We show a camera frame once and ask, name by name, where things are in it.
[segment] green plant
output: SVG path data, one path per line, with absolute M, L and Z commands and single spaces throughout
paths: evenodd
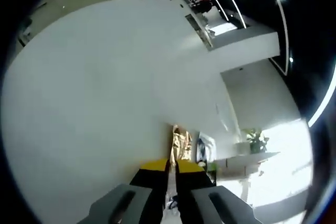
M 269 140 L 265 137 L 261 129 L 244 129 L 246 139 L 250 142 L 251 153 L 264 153 L 267 151 L 266 145 Z

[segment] potted plant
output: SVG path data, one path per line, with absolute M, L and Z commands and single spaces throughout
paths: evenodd
M 246 140 L 250 143 L 251 154 L 264 153 L 267 151 L 266 145 L 269 140 L 265 137 L 261 129 L 245 129 Z

